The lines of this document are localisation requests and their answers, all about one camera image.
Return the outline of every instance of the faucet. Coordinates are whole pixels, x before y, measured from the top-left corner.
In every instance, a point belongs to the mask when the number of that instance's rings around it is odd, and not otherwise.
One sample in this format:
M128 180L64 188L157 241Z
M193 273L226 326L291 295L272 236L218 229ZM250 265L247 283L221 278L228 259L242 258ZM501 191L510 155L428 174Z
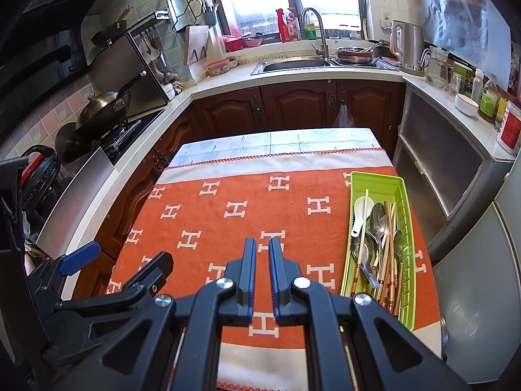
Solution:
M316 48L313 43L311 45L315 49L317 56L323 56L325 59L327 59L329 57L329 48L326 44L326 33L324 31L324 24L322 24L322 17L320 16L320 13L317 12L313 7L306 7L304 10L302 10L302 14L300 15L302 18L302 24L306 24L306 13L310 10L315 13L318 18L318 27L320 28L320 36L322 38L322 46L320 47L320 50Z

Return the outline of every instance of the backsplash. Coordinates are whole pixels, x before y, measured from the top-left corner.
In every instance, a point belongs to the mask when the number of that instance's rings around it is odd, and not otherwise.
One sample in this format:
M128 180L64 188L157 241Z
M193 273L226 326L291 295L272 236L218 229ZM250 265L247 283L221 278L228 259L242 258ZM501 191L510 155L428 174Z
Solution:
M128 20L128 25L132 26L137 21L146 18L152 12L165 9L166 1L114 0L106 10L99 15L86 16L81 26L81 33L85 54L89 63L92 62L95 56L100 52L100 49L91 43L93 35L101 28L116 22L119 15L121 15L128 5L134 6L134 9L132 9L125 18ZM191 79L188 68L183 64L184 32L180 34L173 33L172 24L165 21L158 23L156 29L163 45L168 67L179 75L180 80Z
M88 96L96 93L88 75L70 83L51 98L44 101L0 146L0 160L21 156L36 144L55 148L56 134L69 122L76 122L81 109L88 103Z

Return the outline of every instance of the white bowl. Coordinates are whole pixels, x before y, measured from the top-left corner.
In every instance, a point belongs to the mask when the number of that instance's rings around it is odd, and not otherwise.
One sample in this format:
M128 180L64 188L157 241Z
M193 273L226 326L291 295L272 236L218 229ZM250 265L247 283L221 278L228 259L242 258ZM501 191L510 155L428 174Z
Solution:
M461 113L470 117L476 116L479 110L478 103L463 94L456 94L456 107Z

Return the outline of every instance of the electric kettle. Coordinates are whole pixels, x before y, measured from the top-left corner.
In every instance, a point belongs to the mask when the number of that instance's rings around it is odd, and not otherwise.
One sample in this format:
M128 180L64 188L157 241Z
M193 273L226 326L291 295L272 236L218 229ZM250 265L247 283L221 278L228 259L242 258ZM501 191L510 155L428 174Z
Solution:
M399 20L392 21L391 52L400 62L400 70L417 77L425 76L421 55L425 49L423 28Z

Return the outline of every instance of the white container with red label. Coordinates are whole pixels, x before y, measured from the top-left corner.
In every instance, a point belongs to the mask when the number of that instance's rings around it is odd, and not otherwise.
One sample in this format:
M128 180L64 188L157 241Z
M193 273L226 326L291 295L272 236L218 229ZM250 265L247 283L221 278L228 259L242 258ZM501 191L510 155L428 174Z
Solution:
M509 101L505 109L505 116L498 135L498 143L510 154L514 149L521 133L521 110Z

